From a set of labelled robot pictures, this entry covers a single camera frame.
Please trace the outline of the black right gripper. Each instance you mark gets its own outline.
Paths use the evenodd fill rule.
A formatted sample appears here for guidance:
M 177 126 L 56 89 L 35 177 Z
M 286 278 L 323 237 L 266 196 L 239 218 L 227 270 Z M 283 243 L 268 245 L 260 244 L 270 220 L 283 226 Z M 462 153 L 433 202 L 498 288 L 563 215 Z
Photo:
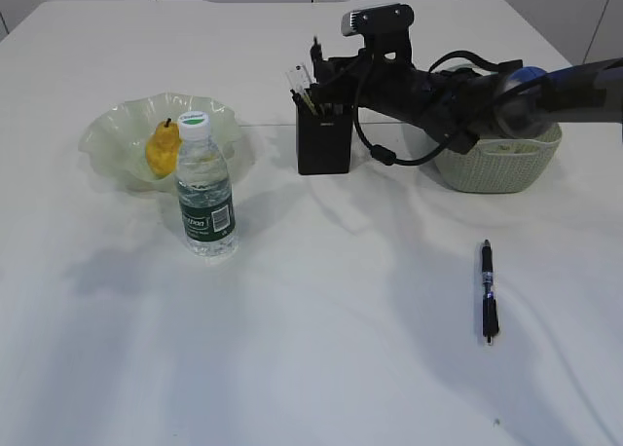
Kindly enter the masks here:
M 325 114 L 325 105 L 353 106 L 355 96 L 361 88 L 358 106 L 383 114 L 380 104 L 378 83 L 384 74 L 385 62 L 374 58 L 365 49 L 355 56 L 324 58 L 322 82 L 315 80 L 310 86 L 309 96 L 319 117 Z

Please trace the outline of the blue black right robot arm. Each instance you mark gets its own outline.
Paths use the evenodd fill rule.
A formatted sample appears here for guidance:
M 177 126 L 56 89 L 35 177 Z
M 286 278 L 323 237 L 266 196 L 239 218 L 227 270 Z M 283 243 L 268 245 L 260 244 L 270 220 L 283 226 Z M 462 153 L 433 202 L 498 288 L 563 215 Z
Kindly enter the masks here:
M 453 51 L 428 70 L 399 57 L 325 58 L 310 50 L 311 100 L 366 108 L 423 130 L 445 148 L 465 154 L 480 139 L 534 139 L 556 123 L 619 123 L 619 58 L 547 72 L 521 60 L 487 61 Z

